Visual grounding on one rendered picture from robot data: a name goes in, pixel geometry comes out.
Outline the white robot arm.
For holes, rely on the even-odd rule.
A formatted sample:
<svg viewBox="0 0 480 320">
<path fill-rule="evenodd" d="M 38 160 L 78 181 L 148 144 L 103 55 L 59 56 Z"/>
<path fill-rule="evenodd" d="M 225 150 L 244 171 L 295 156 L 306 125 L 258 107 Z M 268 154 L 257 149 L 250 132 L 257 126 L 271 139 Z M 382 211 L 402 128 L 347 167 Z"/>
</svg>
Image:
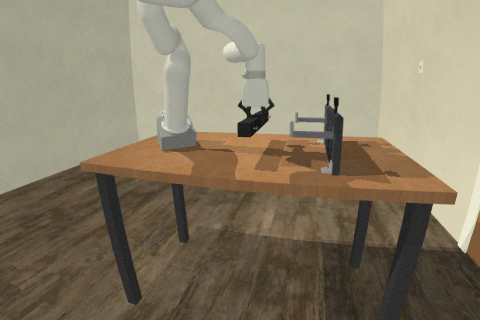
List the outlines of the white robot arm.
<svg viewBox="0 0 480 320">
<path fill-rule="evenodd" d="M 179 30 L 169 23 L 163 6 L 190 7 L 204 28 L 221 32 L 236 43 L 227 44 L 223 55 L 232 63 L 245 62 L 245 74 L 242 74 L 245 79 L 266 79 L 265 46 L 257 43 L 249 29 L 223 11 L 216 0 L 137 0 L 139 18 L 155 50 L 167 59 L 164 67 L 166 115 L 165 110 L 161 110 L 161 125 L 166 132 L 179 134 L 190 128 L 187 110 L 191 59 Z"/>
</svg>

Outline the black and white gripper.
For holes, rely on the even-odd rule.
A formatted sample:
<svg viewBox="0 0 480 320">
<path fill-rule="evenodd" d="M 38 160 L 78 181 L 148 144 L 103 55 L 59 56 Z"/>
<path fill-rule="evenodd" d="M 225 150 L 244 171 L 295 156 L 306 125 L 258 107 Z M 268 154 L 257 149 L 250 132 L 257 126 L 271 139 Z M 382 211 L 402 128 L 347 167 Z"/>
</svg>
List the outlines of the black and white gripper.
<svg viewBox="0 0 480 320">
<path fill-rule="evenodd" d="M 265 106 L 267 106 L 267 103 L 269 103 L 270 106 L 265 108 Z M 265 114 L 274 107 L 273 102 L 269 98 L 269 88 L 267 80 L 244 80 L 242 87 L 242 100 L 238 104 L 238 107 L 247 114 L 247 118 L 252 115 L 250 112 L 251 107 L 261 107 L 261 125 L 263 125 L 265 123 Z M 263 108 L 265 108 L 265 110 Z"/>
</svg>

